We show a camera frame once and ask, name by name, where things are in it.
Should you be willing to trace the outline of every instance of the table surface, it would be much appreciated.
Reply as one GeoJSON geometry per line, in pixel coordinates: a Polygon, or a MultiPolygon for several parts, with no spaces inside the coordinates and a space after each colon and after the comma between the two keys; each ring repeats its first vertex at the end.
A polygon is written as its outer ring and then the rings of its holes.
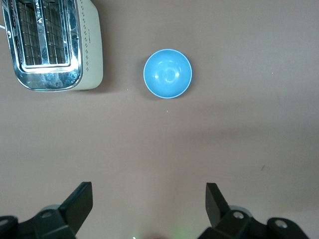
{"type": "Polygon", "coordinates": [[[104,55],[94,90],[24,88],[0,29],[1,215],[29,219],[92,181],[79,239],[196,239],[215,182],[260,222],[285,217],[317,238],[319,1],[93,3],[104,55]],[[193,68],[176,99],[144,84],[163,48],[193,68]]]}

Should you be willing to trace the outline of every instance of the toaster slot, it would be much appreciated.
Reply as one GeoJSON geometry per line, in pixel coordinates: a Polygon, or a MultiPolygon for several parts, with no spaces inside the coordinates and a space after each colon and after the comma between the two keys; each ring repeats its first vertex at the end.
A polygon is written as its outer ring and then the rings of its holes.
{"type": "Polygon", "coordinates": [[[42,60],[33,2],[18,1],[17,8],[19,11],[18,15],[25,64],[40,65],[42,60]]]}
{"type": "Polygon", "coordinates": [[[60,15],[61,9],[58,0],[43,1],[43,13],[50,64],[65,63],[62,16],[60,15]]]}

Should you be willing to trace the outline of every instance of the toaster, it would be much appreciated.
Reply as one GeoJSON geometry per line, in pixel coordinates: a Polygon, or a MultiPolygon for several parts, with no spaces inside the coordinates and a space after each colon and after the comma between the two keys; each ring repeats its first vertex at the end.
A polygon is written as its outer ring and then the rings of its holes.
{"type": "Polygon", "coordinates": [[[103,78],[101,29],[90,0],[2,0],[14,72],[26,88],[89,90],[103,78]]]}

